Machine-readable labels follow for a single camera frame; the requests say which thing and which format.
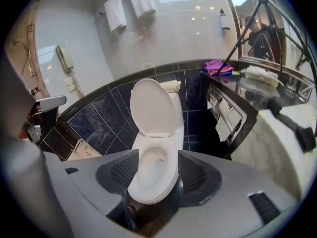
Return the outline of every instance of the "soap bottle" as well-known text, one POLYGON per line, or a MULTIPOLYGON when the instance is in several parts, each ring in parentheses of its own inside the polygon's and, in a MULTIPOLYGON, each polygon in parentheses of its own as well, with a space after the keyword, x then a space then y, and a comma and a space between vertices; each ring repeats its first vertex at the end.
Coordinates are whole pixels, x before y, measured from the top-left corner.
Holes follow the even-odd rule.
POLYGON ((220 19, 222 29, 223 30, 225 30, 225 29, 230 30, 228 16, 224 13, 223 9, 220 10, 219 19, 220 19))

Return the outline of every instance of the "white toilet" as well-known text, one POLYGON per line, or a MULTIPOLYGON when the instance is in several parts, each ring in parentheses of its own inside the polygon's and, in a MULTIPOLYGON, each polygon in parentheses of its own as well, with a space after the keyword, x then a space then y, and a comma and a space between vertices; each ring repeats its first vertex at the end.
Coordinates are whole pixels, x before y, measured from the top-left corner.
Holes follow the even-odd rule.
POLYGON ((184 122, 179 95, 153 79, 142 79, 131 91, 130 108, 139 133, 139 168, 128 192, 144 204, 164 199, 178 179, 178 150, 183 149, 184 122))

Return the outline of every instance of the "telephone handset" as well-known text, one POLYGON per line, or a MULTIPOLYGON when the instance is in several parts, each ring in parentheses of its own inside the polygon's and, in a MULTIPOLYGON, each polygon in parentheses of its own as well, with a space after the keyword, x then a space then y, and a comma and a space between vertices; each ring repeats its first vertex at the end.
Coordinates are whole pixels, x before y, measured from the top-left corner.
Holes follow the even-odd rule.
POLYGON ((69 51, 67 50, 67 48, 62 47, 60 45, 57 45, 56 53, 57 53, 57 56, 60 60, 60 63, 61 63, 63 70, 65 71, 65 73, 71 73, 71 77, 73 78, 74 84, 76 86, 76 90, 78 91, 78 93, 81 97, 84 97, 84 94, 82 93, 82 91, 80 89, 79 82, 76 78, 76 74, 73 70, 74 63, 73 63, 73 60, 69 54, 69 51))

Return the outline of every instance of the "toilet seat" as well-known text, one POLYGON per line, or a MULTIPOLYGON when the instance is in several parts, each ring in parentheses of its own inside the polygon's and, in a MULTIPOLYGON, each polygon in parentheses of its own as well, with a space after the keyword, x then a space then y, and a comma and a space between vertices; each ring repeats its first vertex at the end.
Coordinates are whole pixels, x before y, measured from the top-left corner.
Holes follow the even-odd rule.
POLYGON ((132 182, 128 187, 130 196, 144 204, 155 204, 164 199, 173 189, 178 179, 178 154, 175 144, 171 138, 150 138, 143 137, 139 142, 139 164, 144 153, 151 148, 160 148, 166 152, 167 161, 165 171, 162 177, 154 182, 153 186, 148 188, 142 187, 142 177, 144 175, 150 176, 148 172, 142 173, 142 167, 134 176, 132 182))
POLYGON ((131 91, 130 110, 144 136, 137 142, 139 168, 128 192, 140 203, 154 204, 171 192, 178 179, 178 152, 170 137, 176 130, 175 106, 158 82, 146 78, 131 91))

